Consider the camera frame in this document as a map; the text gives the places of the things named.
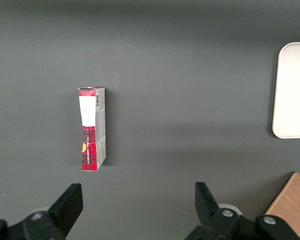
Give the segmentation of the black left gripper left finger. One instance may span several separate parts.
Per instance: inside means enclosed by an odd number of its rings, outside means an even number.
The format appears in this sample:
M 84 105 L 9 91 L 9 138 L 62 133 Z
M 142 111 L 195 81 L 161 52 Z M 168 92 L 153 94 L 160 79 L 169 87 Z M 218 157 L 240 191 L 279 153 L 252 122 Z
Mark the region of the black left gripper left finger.
M 0 240 L 65 240 L 83 210 L 80 183 L 72 183 L 47 209 L 8 226 L 0 219 Z

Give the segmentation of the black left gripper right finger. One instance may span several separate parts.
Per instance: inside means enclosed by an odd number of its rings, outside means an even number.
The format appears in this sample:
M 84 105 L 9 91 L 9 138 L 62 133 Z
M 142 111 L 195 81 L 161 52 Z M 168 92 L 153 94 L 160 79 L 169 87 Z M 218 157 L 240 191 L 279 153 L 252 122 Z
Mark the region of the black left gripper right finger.
M 259 215 L 248 220 L 229 207 L 220 207 L 205 182 L 195 183 L 195 210 L 200 225 L 187 240 L 299 240 L 282 218 Z

